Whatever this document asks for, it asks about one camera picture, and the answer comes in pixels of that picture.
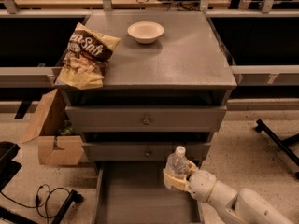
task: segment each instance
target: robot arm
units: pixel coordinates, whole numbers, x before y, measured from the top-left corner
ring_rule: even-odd
[[[175,188],[189,192],[198,202],[211,205],[226,224],[292,224],[255,191],[237,192],[208,171],[199,170],[191,161],[189,164],[189,178],[173,177],[164,170],[164,179]]]

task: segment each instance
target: open drawer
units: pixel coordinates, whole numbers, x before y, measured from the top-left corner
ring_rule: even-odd
[[[74,128],[84,132],[216,132],[225,106],[68,106]]]
[[[93,223],[204,223],[187,192],[164,187],[164,161],[101,162]]]

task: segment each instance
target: plastic bottle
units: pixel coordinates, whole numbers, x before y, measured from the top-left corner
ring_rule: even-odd
[[[168,156],[165,170],[169,175],[178,177],[179,175],[188,174],[188,160],[185,154],[186,148],[183,146],[178,146],[176,151]],[[169,185],[166,181],[164,181],[164,185],[169,190],[176,190],[175,187]]]

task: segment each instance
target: cabinet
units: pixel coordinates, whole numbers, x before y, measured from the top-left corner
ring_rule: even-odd
[[[127,28],[155,21],[164,35],[138,44]],[[66,113],[91,161],[165,161],[178,144],[201,162],[221,126],[235,79],[205,14],[161,10],[94,12],[86,26],[121,38],[104,87],[62,83]]]

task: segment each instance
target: potato chip bag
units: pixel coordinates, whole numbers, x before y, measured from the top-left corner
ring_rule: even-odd
[[[69,39],[59,79],[81,90],[102,87],[108,59],[120,41],[78,23]]]

